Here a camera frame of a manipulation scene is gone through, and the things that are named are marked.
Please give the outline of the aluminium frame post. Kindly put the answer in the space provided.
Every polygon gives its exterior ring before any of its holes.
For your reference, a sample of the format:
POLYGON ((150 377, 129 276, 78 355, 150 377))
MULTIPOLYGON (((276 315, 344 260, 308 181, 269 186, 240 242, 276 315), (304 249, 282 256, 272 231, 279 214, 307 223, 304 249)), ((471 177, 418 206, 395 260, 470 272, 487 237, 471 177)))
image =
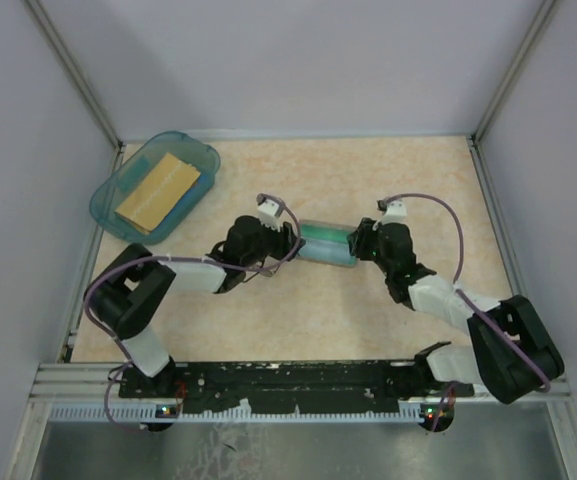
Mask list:
POLYGON ((91 115, 93 121, 109 143, 115 149, 119 150, 123 142, 118 136, 109 114, 103 107, 102 102, 93 89, 92 83, 80 66, 63 35, 59 32, 57 25, 43 5, 43 2, 39 0, 22 0, 21 3, 36 24, 51 51, 56 56, 58 63, 61 65, 69 82, 83 102, 84 107, 91 115))
POLYGON ((539 4, 526 34, 520 42, 512 61, 484 111, 484 114, 472 133, 470 140, 473 146, 480 146, 489 134, 494 122, 507 103, 517 81, 523 73, 530 56, 539 44, 546 29, 552 21, 560 1, 543 0, 539 4))

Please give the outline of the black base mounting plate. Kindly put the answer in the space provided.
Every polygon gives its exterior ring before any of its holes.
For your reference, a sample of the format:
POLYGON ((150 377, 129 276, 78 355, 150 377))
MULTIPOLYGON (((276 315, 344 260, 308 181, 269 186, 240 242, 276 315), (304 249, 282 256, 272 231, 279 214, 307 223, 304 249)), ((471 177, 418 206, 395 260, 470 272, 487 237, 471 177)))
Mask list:
POLYGON ((149 378, 122 374, 122 399, 169 398, 188 414, 221 413, 247 401, 254 414, 396 413, 399 403, 441 395, 417 360, 306 362, 190 362, 168 365, 149 378))

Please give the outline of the aluminium frame post right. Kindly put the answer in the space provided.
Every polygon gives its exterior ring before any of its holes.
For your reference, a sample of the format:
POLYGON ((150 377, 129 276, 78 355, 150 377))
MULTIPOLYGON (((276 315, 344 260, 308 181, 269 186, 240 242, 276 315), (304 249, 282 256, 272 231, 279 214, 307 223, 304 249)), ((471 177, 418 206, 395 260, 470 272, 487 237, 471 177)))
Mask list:
POLYGON ((494 122, 507 103, 517 81, 523 73, 530 56, 539 44, 546 29, 552 21, 560 1, 543 0, 539 4, 526 34, 520 42, 512 61, 484 111, 484 114, 472 133, 470 140, 473 146, 480 146, 489 134, 494 122))

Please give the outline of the teal plastic bin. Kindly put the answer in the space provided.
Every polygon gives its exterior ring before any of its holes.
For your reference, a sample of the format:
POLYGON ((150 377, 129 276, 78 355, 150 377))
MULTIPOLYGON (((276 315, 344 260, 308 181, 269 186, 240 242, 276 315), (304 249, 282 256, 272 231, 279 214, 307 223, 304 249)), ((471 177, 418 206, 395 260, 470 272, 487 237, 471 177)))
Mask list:
POLYGON ((213 147, 182 132, 160 133, 102 183, 90 214, 119 239, 158 244, 212 188, 220 165, 213 147))

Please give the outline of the aluminium frame post left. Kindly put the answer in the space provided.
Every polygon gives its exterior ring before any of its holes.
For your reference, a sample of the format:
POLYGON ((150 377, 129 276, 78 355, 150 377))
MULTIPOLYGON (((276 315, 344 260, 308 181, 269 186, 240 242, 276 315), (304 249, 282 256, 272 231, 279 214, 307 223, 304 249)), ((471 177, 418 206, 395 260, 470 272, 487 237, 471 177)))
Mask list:
POLYGON ((93 89, 92 83, 80 66, 63 35, 59 32, 57 25, 43 5, 43 2, 39 0, 22 0, 21 3, 36 24, 51 51, 56 56, 58 63, 61 65, 69 82, 83 102, 84 107, 91 115, 93 121, 109 143, 115 149, 119 150, 123 142, 118 136, 109 114, 103 107, 102 102, 93 89))

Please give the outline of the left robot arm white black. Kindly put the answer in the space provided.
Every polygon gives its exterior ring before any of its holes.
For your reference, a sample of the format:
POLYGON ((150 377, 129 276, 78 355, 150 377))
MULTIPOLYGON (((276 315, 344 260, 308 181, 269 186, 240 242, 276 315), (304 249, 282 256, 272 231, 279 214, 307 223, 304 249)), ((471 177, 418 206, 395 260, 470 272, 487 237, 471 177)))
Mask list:
POLYGON ((165 257, 131 244, 93 281, 85 294, 85 313, 112 336, 140 383, 152 395, 169 394, 176 384, 173 360, 150 327, 159 305, 173 285, 188 291, 230 292, 249 272, 268 271, 268 258, 278 266, 291 261, 303 245, 301 229, 276 219, 238 217, 226 239, 204 257, 165 257))

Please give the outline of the grey glasses case green lining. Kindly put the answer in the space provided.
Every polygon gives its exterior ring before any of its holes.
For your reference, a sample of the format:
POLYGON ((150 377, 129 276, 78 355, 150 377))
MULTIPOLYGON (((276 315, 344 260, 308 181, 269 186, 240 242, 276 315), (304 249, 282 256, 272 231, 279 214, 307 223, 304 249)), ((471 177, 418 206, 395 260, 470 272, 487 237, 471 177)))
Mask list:
POLYGON ((353 232, 352 226, 326 223, 314 220, 301 220, 300 229, 304 244, 307 238, 314 238, 320 240, 339 242, 342 244, 346 243, 348 245, 348 249, 349 249, 348 236, 353 232))

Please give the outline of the light blue cleaning cloth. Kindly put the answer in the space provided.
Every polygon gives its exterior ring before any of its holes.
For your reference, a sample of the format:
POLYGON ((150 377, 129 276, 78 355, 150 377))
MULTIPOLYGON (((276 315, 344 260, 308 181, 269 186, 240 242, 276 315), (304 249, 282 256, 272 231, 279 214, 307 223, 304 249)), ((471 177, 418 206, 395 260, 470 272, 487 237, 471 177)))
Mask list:
POLYGON ((356 259, 350 255, 348 245, 339 242, 307 238, 300 249, 300 260, 339 267, 353 267, 356 259))

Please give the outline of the shiny metal front panel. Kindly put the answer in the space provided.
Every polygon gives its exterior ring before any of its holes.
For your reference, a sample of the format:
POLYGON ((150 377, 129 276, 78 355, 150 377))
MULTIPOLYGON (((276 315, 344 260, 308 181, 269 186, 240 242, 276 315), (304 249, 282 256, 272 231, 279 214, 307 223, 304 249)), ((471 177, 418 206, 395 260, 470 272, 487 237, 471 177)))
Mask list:
POLYGON ((459 406, 429 433, 400 423, 188 423, 130 433, 47 427, 36 479, 565 479, 544 407, 459 406))

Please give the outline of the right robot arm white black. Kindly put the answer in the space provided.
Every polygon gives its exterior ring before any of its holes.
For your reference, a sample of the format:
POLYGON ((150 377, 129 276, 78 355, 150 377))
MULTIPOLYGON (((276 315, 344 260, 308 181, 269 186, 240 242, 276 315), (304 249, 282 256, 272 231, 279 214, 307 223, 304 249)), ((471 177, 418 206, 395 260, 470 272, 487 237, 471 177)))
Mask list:
POLYGON ((414 372, 422 393, 438 395, 450 382, 480 384, 511 404, 533 391, 548 391, 564 374, 563 358, 529 299, 466 293, 417 260, 406 225, 364 218, 348 235, 348 245, 352 256, 377 265, 395 303, 469 335, 469 347, 448 343, 427 355, 414 372))

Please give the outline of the black aviator sunglasses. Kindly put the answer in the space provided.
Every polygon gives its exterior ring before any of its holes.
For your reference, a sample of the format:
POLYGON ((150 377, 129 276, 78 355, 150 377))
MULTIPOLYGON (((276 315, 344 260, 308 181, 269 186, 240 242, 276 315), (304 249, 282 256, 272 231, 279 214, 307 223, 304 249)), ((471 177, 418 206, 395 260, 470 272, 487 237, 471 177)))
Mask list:
POLYGON ((267 270, 264 270, 263 272, 260 272, 260 275, 270 278, 270 277, 273 277, 279 271, 279 269, 280 269, 280 267, 276 266, 274 268, 267 269, 267 270))

